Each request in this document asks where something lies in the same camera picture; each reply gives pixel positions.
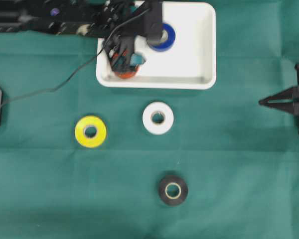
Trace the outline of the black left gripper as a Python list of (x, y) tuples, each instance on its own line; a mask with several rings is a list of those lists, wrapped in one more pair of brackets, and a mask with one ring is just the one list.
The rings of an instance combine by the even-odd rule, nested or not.
[(107, 0), (100, 5), (94, 22), (89, 26), (89, 36), (102, 38), (102, 49), (109, 46), (109, 60), (113, 72), (136, 72), (146, 62), (141, 53), (135, 52), (135, 37), (119, 37), (128, 24), (143, 17), (150, 10), (148, 3), (139, 7), (133, 0)]

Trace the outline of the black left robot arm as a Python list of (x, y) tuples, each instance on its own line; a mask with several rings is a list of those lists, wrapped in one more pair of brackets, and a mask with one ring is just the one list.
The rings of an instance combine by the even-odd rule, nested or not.
[(138, 36), (162, 36), (162, 3), (146, 0), (0, 0), (0, 33), (34, 31), (101, 38), (115, 73), (136, 72), (145, 58), (135, 52)]

